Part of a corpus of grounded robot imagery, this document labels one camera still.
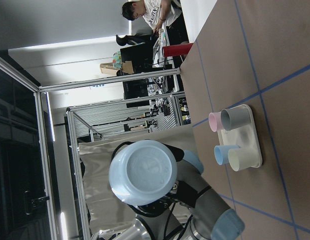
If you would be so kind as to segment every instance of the man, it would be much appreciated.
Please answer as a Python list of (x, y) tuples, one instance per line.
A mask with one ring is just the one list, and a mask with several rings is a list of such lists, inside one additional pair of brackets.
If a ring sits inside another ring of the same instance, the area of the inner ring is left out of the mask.
[[(182, 11), (174, 8), (171, 0), (129, 1), (123, 4), (122, 14), (130, 21), (143, 17), (154, 33), (157, 33), (163, 23), (166, 23), (171, 45), (188, 41)], [(175, 39), (174, 33), (177, 33), (180, 39)]]

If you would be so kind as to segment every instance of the white t-shirt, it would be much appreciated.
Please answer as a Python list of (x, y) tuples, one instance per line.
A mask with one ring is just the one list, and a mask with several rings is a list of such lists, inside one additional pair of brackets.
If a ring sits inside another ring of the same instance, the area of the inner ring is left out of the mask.
[[(143, 15), (143, 18), (145, 19), (146, 23), (154, 29), (159, 21), (160, 14), (161, 14), (161, 8), (160, 3), (161, 0), (144, 0), (145, 7), (146, 7), (146, 13)], [(166, 18), (166, 26), (170, 26), (181, 14), (180, 9), (173, 8), (173, 6), (170, 6), (170, 12), (167, 15)]]

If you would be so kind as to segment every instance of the white tray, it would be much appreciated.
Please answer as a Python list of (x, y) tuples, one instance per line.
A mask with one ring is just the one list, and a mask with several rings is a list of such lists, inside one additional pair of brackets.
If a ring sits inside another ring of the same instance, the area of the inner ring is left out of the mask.
[(240, 148), (253, 148), (257, 150), (259, 156), (259, 163), (252, 166), (252, 168), (259, 168), (262, 165), (262, 156), (259, 147), (259, 141), (256, 132), (253, 113), (250, 106), (242, 104), (235, 108), (248, 109), (250, 115), (250, 124), (241, 126), (239, 128), (226, 131), (224, 129), (217, 131), (220, 145), (238, 145)]

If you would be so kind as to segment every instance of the black pants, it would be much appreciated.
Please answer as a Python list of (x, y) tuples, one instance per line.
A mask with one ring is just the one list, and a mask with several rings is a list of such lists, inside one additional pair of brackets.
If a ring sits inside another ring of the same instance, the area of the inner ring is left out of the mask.
[(177, 45), (181, 42), (189, 41), (183, 13), (167, 27), (167, 33), (170, 45)]

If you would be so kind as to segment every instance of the red object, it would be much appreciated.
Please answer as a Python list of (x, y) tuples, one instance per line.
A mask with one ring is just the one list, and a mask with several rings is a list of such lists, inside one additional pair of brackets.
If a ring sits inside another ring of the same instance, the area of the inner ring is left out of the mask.
[(186, 55), (189, 53), (191, 46), (193, 46), (193, 43), (163, 46), (164, 57)]

